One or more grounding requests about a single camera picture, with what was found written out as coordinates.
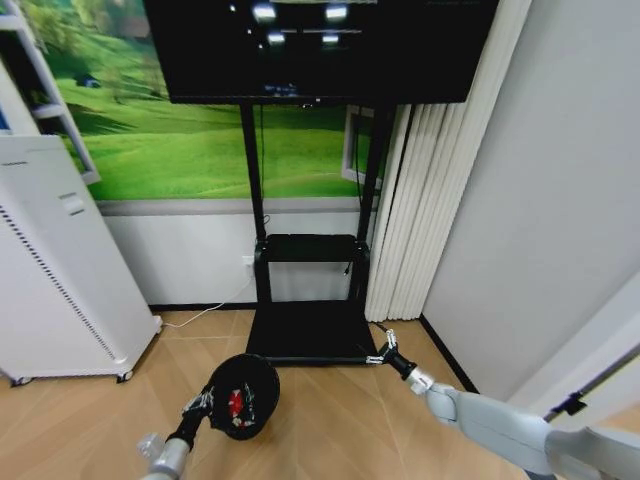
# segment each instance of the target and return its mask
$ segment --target white wall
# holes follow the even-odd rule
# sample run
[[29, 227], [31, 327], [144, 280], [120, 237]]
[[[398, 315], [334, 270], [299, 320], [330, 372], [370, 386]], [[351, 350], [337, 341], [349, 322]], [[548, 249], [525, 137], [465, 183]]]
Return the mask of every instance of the white wall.
[[507, 399], [640, 266], [640, 3], [534, 0], [424, 314]]
[[[107, 225], [150, 304], [227, 301], [247, 283], [255, 228], [250, 214], [108, 216]], [[356, 212], [271, 214], [268, 233], [352, 233]], [[344, 263], [271, 266], [274, 300], [346, 298]], [[253, 282], [232, 302], [255, 302]]]

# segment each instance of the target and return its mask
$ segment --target white curtain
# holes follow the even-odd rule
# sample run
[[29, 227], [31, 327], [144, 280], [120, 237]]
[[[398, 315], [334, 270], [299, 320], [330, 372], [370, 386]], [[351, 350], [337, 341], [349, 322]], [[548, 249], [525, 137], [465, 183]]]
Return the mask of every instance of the white curtain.
[[371, 254], [367, 320], [420, 316], [531, 0], [502, 0], [466, 103], [399, 107]]

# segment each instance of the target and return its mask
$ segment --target white wall trim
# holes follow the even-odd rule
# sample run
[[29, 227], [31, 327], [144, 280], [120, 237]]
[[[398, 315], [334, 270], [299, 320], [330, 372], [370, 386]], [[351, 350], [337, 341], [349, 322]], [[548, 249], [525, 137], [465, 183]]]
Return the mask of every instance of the white wall trim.
[[[544, 415], [564, 401], [567, 394], [582, 388], [633, 349], [639, 339], [640, 272], [637, 272], [516, 391], [509, 403]], [[629, 405], [639, 401], [640, 392], [627, 400]]]
[[[156, 215], [236, 215], [252, 213], [249, 199], [176, 199], [99, 201], [105, 217], [146, 217]], [[378, 197], [373, 208], [377, 210]], [[264, 211], [272, 213], [358, 212], [357, 197], [267, 198]]]

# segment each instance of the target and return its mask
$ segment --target caster wheel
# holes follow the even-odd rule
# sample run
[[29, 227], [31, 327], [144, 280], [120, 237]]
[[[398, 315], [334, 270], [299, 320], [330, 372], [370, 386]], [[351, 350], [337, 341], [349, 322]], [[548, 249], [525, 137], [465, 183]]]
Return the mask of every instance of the caster wheel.
[[131, 377], [133, 377], [133, 372], [131, 370], [123, 373], [122, 375], [116, 375], [116, 383], [128, 382], [129, 380], [131, 380]]
[[10, 380], [11, 388], [22, 387], [23, 385], [26, 385], [27, 383], [31, 383], [32, 381], [33, 381], [32, 377], [20, 377], [20, 378], [16, 378], [15, 380], [12, 378]]

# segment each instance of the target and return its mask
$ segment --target wooden floor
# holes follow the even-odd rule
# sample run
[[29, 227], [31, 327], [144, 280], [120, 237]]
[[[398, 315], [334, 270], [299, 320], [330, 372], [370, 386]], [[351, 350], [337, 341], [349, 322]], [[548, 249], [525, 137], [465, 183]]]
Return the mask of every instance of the wooden floor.
[[[165, 313], [180, 323], [191, 312]], [[166, 329], [134, 377], [0, 381], [0, 478], [136, 479], [135, 445], [167, 435], [225, 358], [244, 350], [253, 312], [203, 315]], [[394, 322], [401, 351], [461, 388], [418, 322]], [[373, 329], [382, 345], [382, 332]], [[278, 407], [256, 438], [237, 442], [203, 423], [188, 480], [524, 479], [522, 471], [434, 420], [388, 366], [280, 369]]]

